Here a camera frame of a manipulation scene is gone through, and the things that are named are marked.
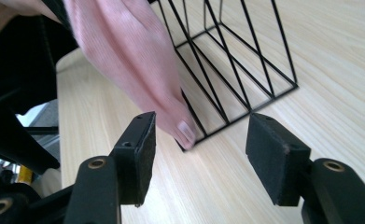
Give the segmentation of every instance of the tabletop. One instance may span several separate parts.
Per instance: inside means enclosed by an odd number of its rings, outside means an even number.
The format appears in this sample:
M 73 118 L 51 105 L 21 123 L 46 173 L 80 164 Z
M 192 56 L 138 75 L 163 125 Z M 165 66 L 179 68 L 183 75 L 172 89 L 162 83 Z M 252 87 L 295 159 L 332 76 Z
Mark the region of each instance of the tabletop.
M 191 2 L 190 12 L 201 10 Z M 234 2 L 225 11 L 239 7 Z M 266 16 L 260 11 L 265 1 L 247 2 Z M 311 160 L 342 161 L 365 182 L 365 1 L 286 0 L 277 5 L 300 87 L 259 112 L 309 146 Z M 153 8 L 160 13 L 157 4 Z M 78 166 L 108 155 L 142 111 L 79 49 L 57 69 L 62 180 L 67 187 L 74 184 Z M 186 153 L 158 129 L 145 203 L 122 206 L 123 222 L 302 223 L 302 200 L 299 207 L 273 206 L 250 165 L 245 154 L 248 123 L 249 117 L 242 119 Z

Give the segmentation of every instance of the person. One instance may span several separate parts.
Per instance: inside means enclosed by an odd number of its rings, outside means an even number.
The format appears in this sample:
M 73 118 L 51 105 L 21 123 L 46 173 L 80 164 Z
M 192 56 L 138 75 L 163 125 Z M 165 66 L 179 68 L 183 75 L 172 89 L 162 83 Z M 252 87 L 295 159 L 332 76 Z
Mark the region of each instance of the person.
M 0 0 L 0 33 L 16 17 L 38 15 L 61 23 L 101 74 L 144 112 L 157 113 L 158 127 L 183 148 L 194 146 L 171 39 L 148 1 Z

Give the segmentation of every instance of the wire basket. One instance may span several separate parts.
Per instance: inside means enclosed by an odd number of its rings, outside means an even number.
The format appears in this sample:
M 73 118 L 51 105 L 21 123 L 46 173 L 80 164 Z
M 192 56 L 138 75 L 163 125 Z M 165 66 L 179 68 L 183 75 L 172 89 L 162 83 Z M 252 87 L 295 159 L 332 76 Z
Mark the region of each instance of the wire basket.
M 275 1 L 164 2 L 196 144 L 298 88 Z

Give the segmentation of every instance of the chair leg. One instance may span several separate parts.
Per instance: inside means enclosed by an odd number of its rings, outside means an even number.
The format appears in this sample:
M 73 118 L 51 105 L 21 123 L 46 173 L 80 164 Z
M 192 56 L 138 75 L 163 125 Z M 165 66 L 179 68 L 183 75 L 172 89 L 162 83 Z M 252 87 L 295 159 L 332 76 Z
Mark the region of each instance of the chair leg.
M 0 109 L 0 154 L 42 175 L 48 168 L 57 169 L 59 162 L 25 131 L 14 113 Z

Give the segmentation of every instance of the table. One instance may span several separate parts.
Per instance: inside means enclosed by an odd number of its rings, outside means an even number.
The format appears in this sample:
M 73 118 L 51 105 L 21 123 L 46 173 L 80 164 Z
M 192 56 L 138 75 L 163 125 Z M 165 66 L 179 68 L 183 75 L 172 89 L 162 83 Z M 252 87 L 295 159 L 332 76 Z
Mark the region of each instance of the table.
M 301 138 L 312 149 L 312 160 L 342 161 L 365 182 L 365 2 L 277 4 L 300 88 L 260 113 Z M 62 180 L 67 187 L 75 182 L 78 166 L 107 155 L 141 111 L 79 49 L 57 67 Z M 139 208 L 122 206 L 123 222 L 302 223 L 300 207 L 272 205 L 248 162 L 248 122 L 243 119 L 188 153 L 157 130 L 146 201 Z

